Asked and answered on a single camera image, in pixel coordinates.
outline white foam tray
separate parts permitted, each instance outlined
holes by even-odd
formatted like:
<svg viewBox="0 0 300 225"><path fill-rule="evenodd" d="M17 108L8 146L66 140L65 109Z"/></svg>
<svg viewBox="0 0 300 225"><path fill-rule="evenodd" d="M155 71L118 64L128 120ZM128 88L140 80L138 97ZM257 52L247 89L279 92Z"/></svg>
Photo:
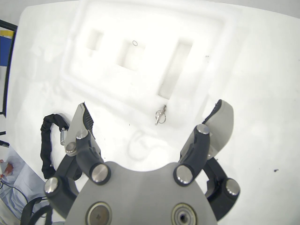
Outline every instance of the white foam tray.
<svg viewBox="0 0 300 225"><path fill-rule="evenodd" d="M186 139L236 19L200 0L80 0L61 75L147 134Z"/></svg>

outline white table surface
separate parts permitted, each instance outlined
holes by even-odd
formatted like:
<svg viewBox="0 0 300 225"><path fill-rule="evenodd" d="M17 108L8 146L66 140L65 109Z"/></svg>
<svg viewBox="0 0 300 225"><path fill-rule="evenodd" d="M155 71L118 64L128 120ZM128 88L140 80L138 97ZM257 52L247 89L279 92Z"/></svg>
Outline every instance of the white table surface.
<svg viewBox="0 0 300 225"><path fill-rule="evenodd" d="M158 139L145 145L146 135L138 127L59 77L77 5L78 1L44 4L22 13L9 78L8 142L43 179L40 128L44 116L62 113L70 121L78 104L85 101L105 161L140 171L178 161L181 148ZM242 16L224 56L235 64L230 69L221 66L209 104L221 98L234 108L232 138L216 158L228 176L238 181L241 195L219 224L295 224L300 194L300 20L235 7ZM51 140L57 168L65 155L57 126ZM79 181L79 189L85 181L86 177ZM206 185L203 176L197 181L202 188Z"/></svg>

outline blue panel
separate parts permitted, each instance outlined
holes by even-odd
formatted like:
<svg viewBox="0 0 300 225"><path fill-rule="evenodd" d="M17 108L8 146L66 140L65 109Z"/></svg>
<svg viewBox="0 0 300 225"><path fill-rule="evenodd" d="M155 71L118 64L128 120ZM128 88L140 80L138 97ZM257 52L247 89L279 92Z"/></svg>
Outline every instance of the blue panel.
<svg viewBox="0 0 300 225"><path fill-rule="evenodd" d="M11 50L11 39L0 37L0 65L1 66L7 66L10 50Z"/></svg>

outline yellow stripe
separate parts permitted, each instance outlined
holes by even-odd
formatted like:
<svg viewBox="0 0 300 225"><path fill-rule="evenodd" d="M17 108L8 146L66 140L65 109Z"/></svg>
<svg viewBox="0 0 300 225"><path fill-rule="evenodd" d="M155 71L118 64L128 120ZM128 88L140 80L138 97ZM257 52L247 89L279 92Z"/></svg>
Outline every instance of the yellow stripe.
<svg viewBox="0 0 300 225"><path fill-rule="evenodd" d="M12 37L14 35L13 31L9 31L9 30L0 30L0 36L8 36L8 37Z"/></svg>

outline key ring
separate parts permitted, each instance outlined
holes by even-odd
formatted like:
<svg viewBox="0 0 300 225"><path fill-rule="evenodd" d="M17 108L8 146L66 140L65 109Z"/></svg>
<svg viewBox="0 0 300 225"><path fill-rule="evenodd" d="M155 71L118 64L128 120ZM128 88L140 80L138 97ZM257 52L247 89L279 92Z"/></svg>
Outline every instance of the key ring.
<svg viewBox="0 0 300 225"><path fill-rule="evenodd" d="M164 105L164 108L162 110L158 110L156 113L155 113L155 125L157 125L158 123L160 124L163 124L164 122L166 122L166 114L165 114L165 111L166 111L166 105ZM164 116L165 119L163 122L160 121L161 117Z"/></svg>

